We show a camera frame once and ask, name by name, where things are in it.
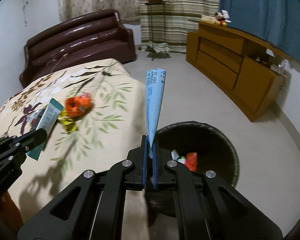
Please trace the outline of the white teal toothpaste box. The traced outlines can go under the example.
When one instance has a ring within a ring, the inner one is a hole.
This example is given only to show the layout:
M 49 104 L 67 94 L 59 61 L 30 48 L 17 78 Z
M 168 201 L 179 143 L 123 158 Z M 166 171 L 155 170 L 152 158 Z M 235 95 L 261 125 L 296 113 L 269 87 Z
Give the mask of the white teal toothpaste box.
M 48 136 L 62 110 L 63 106 L 52 98 L 38 123 L 37 129 L 42 128 L 46 131 L 46 135 Z M 34 160 L 38 160 L 46 140 L 47 138 L 33 150 L 30 150 L 27 155 Z

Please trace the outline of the red plastic bag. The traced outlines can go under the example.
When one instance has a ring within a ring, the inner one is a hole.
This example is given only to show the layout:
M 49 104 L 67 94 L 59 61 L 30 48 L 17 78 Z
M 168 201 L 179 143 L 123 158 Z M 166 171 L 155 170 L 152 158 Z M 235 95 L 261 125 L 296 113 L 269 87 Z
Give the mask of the red plastic bag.
M 186 156 L 185 166 L 193 172 L 197 171 L 198 157 L 196 152 L 188 153 Z

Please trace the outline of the yellow foil wrapper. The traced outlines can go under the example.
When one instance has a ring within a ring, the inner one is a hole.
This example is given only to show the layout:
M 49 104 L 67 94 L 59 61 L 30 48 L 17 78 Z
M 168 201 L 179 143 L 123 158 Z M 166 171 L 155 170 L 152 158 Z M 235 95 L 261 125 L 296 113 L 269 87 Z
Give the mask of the yellow foil wrapper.
M 78 130 L 75 121 L 70 116 L 68 116 L 67 111 L 65 109 L 62 110 L 59 114 L 58 121 L 62 124 L 63 128 L 68 134 Z

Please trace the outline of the green white wipes pack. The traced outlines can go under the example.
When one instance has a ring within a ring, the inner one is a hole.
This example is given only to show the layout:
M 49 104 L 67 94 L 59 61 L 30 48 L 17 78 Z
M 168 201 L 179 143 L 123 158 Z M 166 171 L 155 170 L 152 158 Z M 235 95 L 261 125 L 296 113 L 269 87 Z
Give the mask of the green white wipes pack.
M 180 156 L 176 150 L 171 151 L 171 156 L 174 161 L 180 162 L 182 164 L 186 164 L 186 158 L 184 156 Z

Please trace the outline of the orange plastic bag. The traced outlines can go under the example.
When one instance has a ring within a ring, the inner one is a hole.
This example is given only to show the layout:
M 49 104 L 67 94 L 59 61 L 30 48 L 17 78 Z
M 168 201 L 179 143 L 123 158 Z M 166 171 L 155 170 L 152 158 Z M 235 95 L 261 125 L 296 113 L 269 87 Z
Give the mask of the orange plastic bag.
M 65 100 L 65 110 L 69 117 L 76 118 L 85 115 L 93 106 L 90 93 L 82 93 Z

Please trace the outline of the light blue paper tube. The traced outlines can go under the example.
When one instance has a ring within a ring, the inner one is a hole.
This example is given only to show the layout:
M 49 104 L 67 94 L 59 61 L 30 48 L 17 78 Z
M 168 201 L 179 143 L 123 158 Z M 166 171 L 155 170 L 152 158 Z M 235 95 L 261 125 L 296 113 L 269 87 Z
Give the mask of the light blue paper tube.
M 149 141 L 149 157 L 153 158 L 152 146 L 159 123 L 162 98 L 165 88 L 166 70 L 148 70 L 146 74 L 146 122 Z

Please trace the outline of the black wicker trash bin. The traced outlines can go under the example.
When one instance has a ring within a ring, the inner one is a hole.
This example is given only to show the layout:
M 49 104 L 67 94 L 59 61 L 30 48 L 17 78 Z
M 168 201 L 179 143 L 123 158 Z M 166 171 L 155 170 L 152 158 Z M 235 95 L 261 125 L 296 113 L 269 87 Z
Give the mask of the black wicker trash bin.
M 159 146 L 176 150 L 180 156 L 197 153 L 197 172 L 216 172 L 232 187 L 239 179 L 239 158 L 231 141 L 219 129 L 202 122 L 185 121 L 168 125 L 156 133 Z

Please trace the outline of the dark printed box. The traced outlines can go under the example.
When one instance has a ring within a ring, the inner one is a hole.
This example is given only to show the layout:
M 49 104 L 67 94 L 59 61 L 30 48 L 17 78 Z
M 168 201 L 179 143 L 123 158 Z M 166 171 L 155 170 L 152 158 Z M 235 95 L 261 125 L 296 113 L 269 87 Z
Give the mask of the dark printed box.
M 46 108 L 47 107 L 45 106 L 44 108 L 38 109 L 27 116 L 26 121 L 27 121 L 27 124 L 30 126 L 30 131 L 36 130 Z

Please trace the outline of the floral beige tablecloth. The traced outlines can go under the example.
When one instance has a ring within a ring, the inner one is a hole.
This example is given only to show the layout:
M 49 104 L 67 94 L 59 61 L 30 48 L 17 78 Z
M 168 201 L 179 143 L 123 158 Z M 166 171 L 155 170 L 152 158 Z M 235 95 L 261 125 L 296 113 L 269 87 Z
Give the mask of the floral beige tablecloth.
M 145 87 L 115 59 L 80 64 L 33 81 L 0 109 L 0 137 L 22 135 L 51 99 L 88 93 L 92 108 L 68 133 L 56 122 L 38 160 L 27 158 L 9 194 L 29 220 L 83 171 L 109 169 L 139 146 L 146 133 Z

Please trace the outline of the dark brown leather sofa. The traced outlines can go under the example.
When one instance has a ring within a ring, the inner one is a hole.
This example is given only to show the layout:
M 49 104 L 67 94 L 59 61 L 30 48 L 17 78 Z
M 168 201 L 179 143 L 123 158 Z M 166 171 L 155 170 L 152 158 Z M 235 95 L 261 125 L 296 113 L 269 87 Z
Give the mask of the dark brown leather sofa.
M 133 31 L 120 13 L 103 9 L 67 20 L 38 33 L 24 46 L 23 87 L 47 74 L 92 61 L 136 60 Z

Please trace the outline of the wooden TV cabinet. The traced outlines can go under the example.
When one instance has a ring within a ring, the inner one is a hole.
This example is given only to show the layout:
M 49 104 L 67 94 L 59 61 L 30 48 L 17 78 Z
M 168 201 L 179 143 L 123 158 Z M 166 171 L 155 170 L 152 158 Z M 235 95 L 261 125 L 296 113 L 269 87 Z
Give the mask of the wooden TV cabinet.
M 197 21 L 190 31 L 186 60 L 255 122 L 275 102 L 285 78 L 272 64 L 292 57 L 269 42 L 231 27 Z

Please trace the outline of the white router on cabinet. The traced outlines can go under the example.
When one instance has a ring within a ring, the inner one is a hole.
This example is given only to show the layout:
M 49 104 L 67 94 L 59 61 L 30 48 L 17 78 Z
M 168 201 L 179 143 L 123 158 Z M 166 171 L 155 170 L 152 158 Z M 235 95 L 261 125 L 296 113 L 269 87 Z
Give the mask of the white router on cabinet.
M 288 60 L 284 59 L 280 64 L 271 64 L 270 69 L 278 75 L 287 75 L 286 67 L 288 66 Z

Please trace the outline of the checkered cloth on stand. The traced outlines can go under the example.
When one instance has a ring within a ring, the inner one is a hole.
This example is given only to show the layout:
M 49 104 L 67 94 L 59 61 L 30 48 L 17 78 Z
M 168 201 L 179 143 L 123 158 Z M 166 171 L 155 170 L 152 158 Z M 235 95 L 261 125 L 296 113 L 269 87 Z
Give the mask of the checkered cloth on stand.
M 169 53 L 171 51 L 166 42 L 155 43 L 152 41 L 147 43 L 146 50 L 153 53 Z

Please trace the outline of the Mickey Mouse plush toy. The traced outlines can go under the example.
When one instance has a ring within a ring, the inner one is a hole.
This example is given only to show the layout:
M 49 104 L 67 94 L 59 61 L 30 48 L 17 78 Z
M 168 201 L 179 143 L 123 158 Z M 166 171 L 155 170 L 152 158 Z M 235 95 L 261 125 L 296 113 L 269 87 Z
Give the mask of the Mickey Mouse plush toy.
M 227 26 L 226 19 L 224 18 L 223 14 L 221 12 L 216 12 L 215 13 L 215 18 L 216 18 L 215 24 L 221 25 L 221 26 L 224 26 L 224 27 Z

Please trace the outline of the blue curtain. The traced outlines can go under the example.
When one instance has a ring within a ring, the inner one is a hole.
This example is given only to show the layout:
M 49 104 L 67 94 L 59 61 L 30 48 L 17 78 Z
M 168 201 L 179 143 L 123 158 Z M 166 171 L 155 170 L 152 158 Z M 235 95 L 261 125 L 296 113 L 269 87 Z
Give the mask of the blue curtain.
M 231 27 L 255 35 L 300 62 L 299 0 L 219 0 Z

